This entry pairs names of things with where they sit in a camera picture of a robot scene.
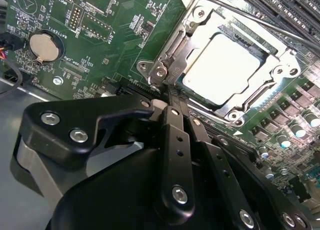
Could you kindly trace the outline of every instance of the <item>black plastic bracket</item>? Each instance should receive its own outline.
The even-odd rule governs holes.
[[[170,225],[184,224],[194,213],[195,197],[189,135],[183,131],[181,109],[163,111],[160,192],[155,210]]]
[[[226,213],[229,216],[228,228],[260,229],[222,149],[210,143],[211,139],[199,120],[190,117],[187,122],[197,150],[202,151],[223,198]]]
[[[226,142],[222,136],[215,136],[212,142],[219,145],[225,153],[227,161],[240,180],[241,189],[246,193],[247,199],[254,203],[266,229],[312,229],[304,214],[281,195],[231,141]]]
[[[153,106],[140,95],[36,103],[23,113],[19,133],[25,144],[68,169],[85,166],[91,151],[97,146],[100,129],[113,130],[121,120],[149,118]],[[59,123],[42,121],[44,113],[58,115]],[[74,129],[87,134],[79,143],[70,138]]]

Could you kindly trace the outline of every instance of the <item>screw hole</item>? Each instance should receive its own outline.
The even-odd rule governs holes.
[[[227,178],[230,177],[230,174],[229,174],[226,170],[223,170],[222,172],[223,172],[223,174],[224,174]]]
[[[179,157],[183,157],[184,156],[183,152],[181,152],[179,149],[176,151],[176,154],[178,154]]]
[[[296,74],[298,74],[298,69],[292,69],[292,70],[290,70],[289,74],[290,74],[291,76],[295,76]]]
[[[237,125],[237,126],[242,125],[242,121],[241,121],[241,120],[237,120],[237,121],[235,122],[235,125]]]

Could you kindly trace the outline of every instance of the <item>mounting hole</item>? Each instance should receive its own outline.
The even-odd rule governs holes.
[[[179,157],[183,157],[183,156],[184,156],[183,152],[181,152],[179,149],[176,151],[176,154],[177,154]]]
[[[228,173],[228,171],[223,170],[222,172],[223,172],[223,174],[224,174],[227,178],[229,178],[229,177],[230,177],[230,174]]]
[[[292,70],[290,70],[290,72],[289,72],[289,74],[291,75],[291,76],[295,76],[295,75],[297,75],[298,74],[298,69],[292,69]]]
[[[241,126],[243,124],[243,122],[241,120],[237,120],[234,124],[237,126]]]
[[[146,66],[145,63],[141,63],[141,64],[139,64],[139,68],[140,68],[140,70],[142,70],[142,71],[146,71],[147,66]]]
[[[179,115],[179,112],[178,112],[177,110],[175,110],[175,109],[172,109],[171,112],[172,112],[172,114],[174,114],[174,115]]]

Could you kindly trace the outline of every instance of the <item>connector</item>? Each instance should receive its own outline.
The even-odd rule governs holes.
[[[4,51],[16,51],[18,49],[22,49],[25,46],[25,41],[25,39],[21,39],[9,32],[0,34],[0,47],[3,47]]]

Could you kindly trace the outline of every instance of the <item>hole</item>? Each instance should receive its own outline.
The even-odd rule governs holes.
[[[174,114],[174,115],[179,115],[179,112],[175,109],[172,109],[171,112]]]
[[[235,125],[237,125],[237,126],[242,125],[242,121],[241,121],[241,120],[237,120],[237,121],[235,122]]]
[[[230,174],[229,174],[226,170],[223,170],[222,172],[223,172],[223,174],[224,174],[227,178],[230,177]]]
[[[180,156],[180,157],[184,156],[183,152],[181,152],[179,149],[176,151],[176,154],[178,154],[178,156]]]
[[[289,74],[290,74],[291,76],[295,76],[296,74],[298,74],[298,69],[292,69],[292,70],[290,70]]]

